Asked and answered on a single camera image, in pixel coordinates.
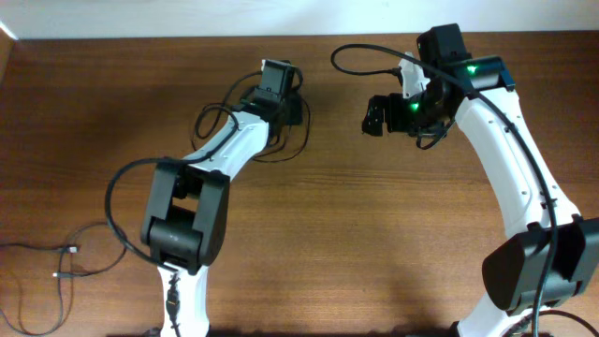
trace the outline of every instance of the wooden table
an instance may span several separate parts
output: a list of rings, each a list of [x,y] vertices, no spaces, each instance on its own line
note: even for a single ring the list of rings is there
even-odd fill
[[[598,216],[599,33],[464,40],[475,56],[504,58],[553,175],[585,217]],[[416,35],[19,42],[0,90],[0,240],[58,243],[103,219],[106,184],[117,168],[190,153],[198,109],[219,101],[261,59],[289,59],[305,76],[310,142],[295,160],[251,163],[234,181],[225,245],[209,277],[212,325],[331,333],[447,327],[474,308],[484,293],[482,261],[505,241],[485,172],[457,128],[427,152],[405,135],[362,135],[368,99],[401,88],[390,76],[352,77],[329,62],[344,43],[416,51],[415,41]],[[398,60],[356,51],[340,62],[365,69]],[[113,202],[137,244],[151,175],[152,168],[127,174]],[[103,228],[80,245],[77,270],[101,267],[121,248]],[[10,320],[20,317],[33,332],[50,327],[58,310],[56,255],[5,250],[0,262],[0,305]],[[599,326],[593,281],[563,309]],[[72,310],[55,336],[135,334],[162,325],[158,272],[131,254],[106,274],[75,280],[72,288],[66,282],[64,291]],[[542,318],[541,328],[589,335],[563,318]],[[0,335],[11,333],[0,324]]]

